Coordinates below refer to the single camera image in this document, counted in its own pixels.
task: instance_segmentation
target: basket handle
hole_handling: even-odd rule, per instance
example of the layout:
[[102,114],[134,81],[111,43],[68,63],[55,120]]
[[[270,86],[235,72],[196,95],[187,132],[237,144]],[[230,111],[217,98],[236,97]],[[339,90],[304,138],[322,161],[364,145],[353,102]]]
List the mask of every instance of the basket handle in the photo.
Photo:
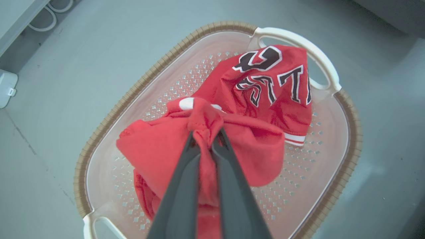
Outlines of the basket handle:
[[332,96],[341,90],[340,79],[338,77],[338,73],[334,65],[331,63],[329,58],[323,53],[323,51],[320,50],[315,44],[291,31],[273,27],[266,27],[257,28],[255,30],[254,35],[252,36],[252,40],[249,43],[248,50],[258,49],[258,47],[266,47],[262,40],[264,37],[281,40],[296,47],[301,47],[307,50],[307,55],[311,57],[314,62],[320,67],[328,81],[328,85],[322,85],[310,78],[310,85],[320,90],[320,95],[322,95],[323,97],[326,97],[328,95]]
[[94,212],[91,212],[84,216],[82,220],[84,222],[84,239],[97,239],[96,229],[94,227],[94,224],[97,220],[103,221],[103,223],[105,223],[118,238],[127,239],[124,234],[122,234],[122,232],[107,217],[95,217]]

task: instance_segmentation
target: perforated basket bottom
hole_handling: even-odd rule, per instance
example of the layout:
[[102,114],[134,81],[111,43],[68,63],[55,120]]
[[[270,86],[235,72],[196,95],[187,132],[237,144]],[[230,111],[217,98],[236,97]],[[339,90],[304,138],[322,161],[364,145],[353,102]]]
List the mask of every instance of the perforated basket bottom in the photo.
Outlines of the perforated basket bottom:
[[[140,118],[148,121],[162,116],[168,101],[179,97],[190,96],[194,93],[218,62],[229,57],[238,55],[238,52],[219,52],[209,55],[197,62],[180,79],[164,90],[157,100],[142,113]],[[321,151],[326,150],[323,145],[326,140],[323,135],[328,132],[323,129],[322,122],[325,120],[316,111],[316,105],[312,105],[312,122],[308,131],[305,145],[303,147],[285,145],[284,165],[280,175],[269,185],[252,188],[258,206],[268,224],[283,217],[288,207],[294,202],[294,195],[304,186],[311,177],[310,171],[320,161]],[[113,188],[114,202],[119,205],[118,212],[130,221],[131,227],[140,231],[140,235],[146,235],[149,231],[151,221],[145,217],[138,202],[133,186],[133,167],[115,148],[114,154],[105,160],[112,162],[109,170],[112,171],[112,181],[108,187]]]
[[[198,29],[130,89],[80,155],[75,192],[82,216],[91,221],[108,218],[128,239],[145,238],[151,222],[143,214],[134,191],[133,167],[115,146],[119,133],[135,120],[159,118],[165,113],[167,102],[192,95],[219,61],[247,51],[254,30],[252,25],[233,22]],[[354,169],[355,162],[351,160],[357,160],[359,154],[361,142],[357,141],[361,136],[350,138],[355,146],[349,148],[348,143],[349,136],[361,134],[349,97],[338,93],[338,97],[315,101],[315,95],[319,92],[312,87],[313,119],[305,146],[286,145],[280,175],[267,186],[252,188],[274,238],[291,238],[304,222],[308,225],[297,233],[300,238],[310,237],[336,202]],[[350,135],[349,122],[354,132]],[[336,186],[329,186],[340,167],[344,170],[339,172]],[[331,187],[331,193],[323,197]],[[306,220],[322,197],[326,198],[325,203],[320,203],[315,216]]]

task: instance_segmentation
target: jersey number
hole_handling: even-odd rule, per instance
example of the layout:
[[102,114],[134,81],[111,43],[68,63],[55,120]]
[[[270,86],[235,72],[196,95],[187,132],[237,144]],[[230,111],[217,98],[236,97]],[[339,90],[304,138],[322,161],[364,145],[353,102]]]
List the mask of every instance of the jersey number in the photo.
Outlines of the jersey number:
[[[267,71],[282,60],[282,52],[279,49],[275,48],[274,46],[269,46],[265,48],[263,51],[261,51],[261,53],[259,54],[259,57],[262,59],[262,61],[260,63],[252,63],[257,54],[258,54],[258,51],[249,51],[243,54],[239,58],[239,64],[235,65],[233,69],[235,71],[240,71],[240,72],[246,72],[251,69],[257,69],[259,71]],[[285,85],[288,79],[292,76],[291,77],[292,78],[291,99],[300,104],[301,104],[301,101],[299,98],[300,76],[303,73],[304,73],[304,66],[300,65],[288,72],[277,75],[280,87]],[[307,76],[307,81],[308,82],[307,82],[306,104],[308,105],[312,100],[312,96],[310,93],[310,79],[308,78],[308,76]],[[258,107],[258,103],[260,101],[260,96],[261,96],[262,85],[267,88],[267,94],[269,96],[270,104],[273,104],[273,102],[276,101],[276,96],[273,91],[274,84],[273,84],[272,78],[268,76],[252,76],[252,77],[244,78],[242,81],[236,84],[236,88],[238,90],[252,89],[250,100],[256,107]]]
[[268,46],[261,51],[259,58],[262,59],[260,63],[252,63],[258,51],[249,51],[239,58],[239,64],[233,66],[233,70],[246,72],[251,69],[259,71],[270,70],[273,66],[282,60],[282,52],[274,46]]

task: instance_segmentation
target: basket rim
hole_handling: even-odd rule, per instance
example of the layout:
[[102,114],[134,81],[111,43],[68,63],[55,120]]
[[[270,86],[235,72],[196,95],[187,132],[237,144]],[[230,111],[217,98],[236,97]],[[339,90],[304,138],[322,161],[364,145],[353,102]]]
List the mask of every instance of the basket rim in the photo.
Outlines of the basket rim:
[[[184,51],[198,42],[201,38],[223,31],[237,31],[253,35],[256,29],[257,27],[254,25],[237,21],[215,22],[200,27],[185,37],[168,53],[166,53],[130,88],[130,90],[114,106],[114,108],[93,132],[92,136],[81,150],[81,154],[79,155],[79,159],[76,163],[74,176],[74,194],[76,207],[82,218],[84,218],[93,210],[88,200],[86,188],[86,176],[91,157],[99,143],[103,140],[115,122],[138,97],[138,95],[147,87],[147,85]],[[348,148],[336,174],[331,179],[331,182],[326,188],[325,192],[322,194],[318,203],[316,203],[316,205],[313,207],[310,214],[307,216],[301,226],[294,233],[292,237],[294,239],[310,239],[313,236],[338,200],[340,194],[345,188],[346,183],[351,177],[351,174],[353,173],[360,156],[363,134],[357,109],[345,90],[341,89],[334,95],[334,97],[341,105],[347,118],[349,129]]]

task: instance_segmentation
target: gray floor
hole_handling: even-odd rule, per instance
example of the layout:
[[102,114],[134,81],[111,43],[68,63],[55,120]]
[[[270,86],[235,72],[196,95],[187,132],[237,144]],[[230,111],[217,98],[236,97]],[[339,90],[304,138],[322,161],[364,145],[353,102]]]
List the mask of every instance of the gray floor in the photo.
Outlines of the gray floor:
[[406,238],[425,212],[425,41],[342,0],[81,1],[20,68],[0,110],[0,237],[82,238],[72,186],[81,148],[150,66],[220,20],[303,35],[357,105],[362,157],[314,238]]

